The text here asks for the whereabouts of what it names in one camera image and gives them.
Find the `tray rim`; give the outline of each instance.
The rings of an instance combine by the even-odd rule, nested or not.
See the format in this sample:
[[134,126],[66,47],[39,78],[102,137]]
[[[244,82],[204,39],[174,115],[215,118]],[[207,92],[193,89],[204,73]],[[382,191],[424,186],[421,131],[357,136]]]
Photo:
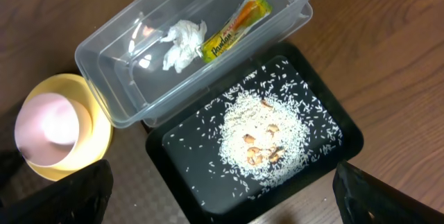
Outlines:
[[[320,177],[333,171],[336,168],[337,163],[341,160],[349,160],[353,158],[364,147],[364,136],[360,129],[358,129],[356,124],[334,97],[333,93],[331,93],[322,81],[321,77],[314,71],[313,67],[311,67],[302,53],[294,45],[288,42],[281,42],[257,56],[258,57],[251,57],[247,62],[244,62],[236,69],[233,69],[231,72],[232,76],[216,81],[212,86],[207,88],[207,92],[203,96],[196,99],[193,103],[190,103],[188,107],[171,117],[158,128],[152,129],[146,139],[146,152],[190,223],[212,223],[212,217],[214,217],[215,223],[229,221],[247,223],[252,221],[254,218],[257,218],[282,201],[291,197],[293,194],[304,189],[309,184],[315,182]],[[342,145],[343,149],[339,152],[332,153],[332,155],[329,155],[328,157],[323,157],[325,162],[327,162],[327,166],[324,164],[321,165],[319,162],[310,164],[308,167],[309,169],[304,169],[283,185],[273,189],[274,191],[277,191],[277,196],[267,193],[260,199],[256,199],[255,202],[259,203],[255,205],[262,204],[259,207],[257,206],[248,211],[240,211],[239,209],[248,207],[249,202],[244,202],[224,215],[205,212],[194,198],[192,192],[185,184],[185,181],[180,177],[179,172],[173,165],[167,152],[162,148],[163,136],[170,131],[170,129],[174,128],[183,120],[204,107],[213,98],[223,93],[226,88],[235,85],[243,77],[258,69],[262,64],[271,59],[268,57],[274,58],[276,56],[284,56],[289,60],[295,69],[298,70],[302,79],[309,85],[310,90],[323,103],[324,108],[338,123],[344,136]],[[293,187],[292,185],[290,190],[287,189],[289,188],[288,182],[296,181],[296,179],[302,180],[302,182],[299,182],[297,187]]]

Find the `white tissue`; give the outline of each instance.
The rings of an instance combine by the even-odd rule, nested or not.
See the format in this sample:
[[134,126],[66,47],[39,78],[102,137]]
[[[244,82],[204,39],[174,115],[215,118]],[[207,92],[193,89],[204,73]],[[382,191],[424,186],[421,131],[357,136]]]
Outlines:
[[198,50],[206,32],[207,25],[204,21],[198,26],[191,21],[180,20],[172,26],[168,35],[160,40],[161,42],[172,41],[174,43],[164,56],[163,70],[168,71],[174,66],[177,73],[182,72],[198,56]]

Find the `table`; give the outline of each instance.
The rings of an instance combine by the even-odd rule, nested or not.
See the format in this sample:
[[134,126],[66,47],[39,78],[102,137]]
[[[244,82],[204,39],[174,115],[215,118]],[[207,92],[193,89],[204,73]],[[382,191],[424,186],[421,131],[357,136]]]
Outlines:
[[[1,148],[13,147],[27,93],[48,76],[77,72],[77,45],[131,1],[0,0]],[[364,148],[350,163],[444,212],[444,0],[311,4],[313,19],[288,41],[361,128]],[[187,222],[144,152],[145,138],[139,124],[114,134],[105,157],[115,179],[104,223]],[[333,175],[253,223],[340,223]],[[45,185],[24,167],[3,192],[16,200]]]

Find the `black tray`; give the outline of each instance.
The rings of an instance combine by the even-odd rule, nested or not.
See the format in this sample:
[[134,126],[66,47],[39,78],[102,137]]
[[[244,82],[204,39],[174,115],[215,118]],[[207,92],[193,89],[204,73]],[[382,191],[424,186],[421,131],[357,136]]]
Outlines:
[[[252,60],[215,83],[206,95],[154,129],[148,136],[146,150],[191,223],[247,223],[333,170],[339,161],[354,157],[364,144],[362,134],[352,119],[296,47],[286,43],[277,44]],[[286,61],[290,65],[277,65]],[[255,70],[256,76],[252,80],[244,81],[244,78]],[[222,100],[222,93],[237,83],[241,83],[245,89],[257,88],[259,82],[269,79],[271,73],[276,76],[273,82],[275,88],[282,86],[281,77],[278,80],[277,76],[286,74],[287,80],[292,79],[301,84],[298,89],[292,91],[298,94],[298,99],[310,101],[315,96],[327,112],[319,112],[316,109],[312,112],[312,115],[323,116],[323,120],[317,119],[314,122],[315,126],[309,134],[311,141],[306,147],[307,150],[313,150],[313,162],[267,193],[261,191],[262,186],[258,182],[239,177],[248,183],[250,189],[246,192],[239,181],[227,179],[233,175],[227,174],[224,178],[220,176],[222,169],[229,169],[230,166],[219,161],[217,133],[214,134],[212,126],[218,126],[223,121],[218,112],[224,110],[224,103],[213,101],[211,107],[208,107],[208,103],[214,98]],[[308,89],[302,88],[304,81]],[[280,99],[284,100],[284,97],[285,94],[280,95]],[[325,139],[325,135],[321,138],[321,126],[328,124],[330,116],[340,129],[333,138],[336,141]],[[335,148],[323,150],[326,144]],[[248,196],[255,196],[255,199],[251,200]]]

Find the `pile of rice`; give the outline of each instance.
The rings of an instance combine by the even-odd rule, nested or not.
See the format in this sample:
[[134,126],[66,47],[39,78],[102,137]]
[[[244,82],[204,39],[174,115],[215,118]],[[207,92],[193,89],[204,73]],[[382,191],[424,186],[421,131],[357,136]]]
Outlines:
[[[271,107],[264,107],[265,100]],[[308,127],[298,117],[298,102],[289,98],[281,101],[274,94],[261,98],[256,90],[240,92],[235,103],[226,109],[221,128],[219,155],[224,164],[229,164],[244,177],[260,181],[265,187],[275,187],[301,171],[308,162],[304,146]],[[246,151],[250,147],[266,148],[270,141],[266,138],[267,127],[271,124],[279,128],[273,136],[273,144],[285,152],[277,163],[268,160],[257,165],[247,162]],[[254,144],[244,141],[246,134],[256,138]]]

